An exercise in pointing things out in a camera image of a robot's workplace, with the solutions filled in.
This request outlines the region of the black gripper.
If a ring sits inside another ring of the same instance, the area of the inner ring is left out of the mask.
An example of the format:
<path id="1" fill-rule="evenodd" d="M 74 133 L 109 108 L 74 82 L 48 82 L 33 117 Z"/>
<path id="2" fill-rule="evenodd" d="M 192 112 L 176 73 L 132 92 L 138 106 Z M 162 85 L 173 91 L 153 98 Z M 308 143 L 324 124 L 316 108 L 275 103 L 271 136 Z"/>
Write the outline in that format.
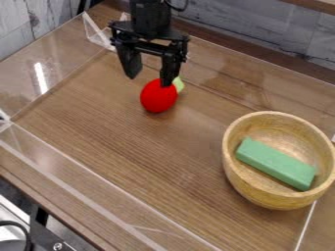
<path id="1" fill-rule="evenodd" d="M 133 79 L 142 70 L 141 54 L 162 56 L 161 87 L 168 87 L 178 76 L 181 58 L 188 53 L 189 36 L 172 26 L 137 31 L 129 21 L 109 23 L 110 44 L 116 48 L 125 75 Z"/>

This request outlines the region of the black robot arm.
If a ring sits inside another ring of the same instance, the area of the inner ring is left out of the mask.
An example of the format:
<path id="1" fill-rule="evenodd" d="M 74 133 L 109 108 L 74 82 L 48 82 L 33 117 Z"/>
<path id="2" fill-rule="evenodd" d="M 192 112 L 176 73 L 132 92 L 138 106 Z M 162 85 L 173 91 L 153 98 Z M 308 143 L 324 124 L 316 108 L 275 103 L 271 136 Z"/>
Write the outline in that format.
<path id="1" fill-rule="evenodd" d="M 185 6 L 177 8 L 168 0 L 129 0 L 130 20 L 109 22 L 109 43 L 130 79 L 142 70 L 141 54 L 145 53 L 161 58 L 161 87 L 172 85 L 186 61 L 189 36 L 172 28 L 170 11 L 181 12 Z"/>

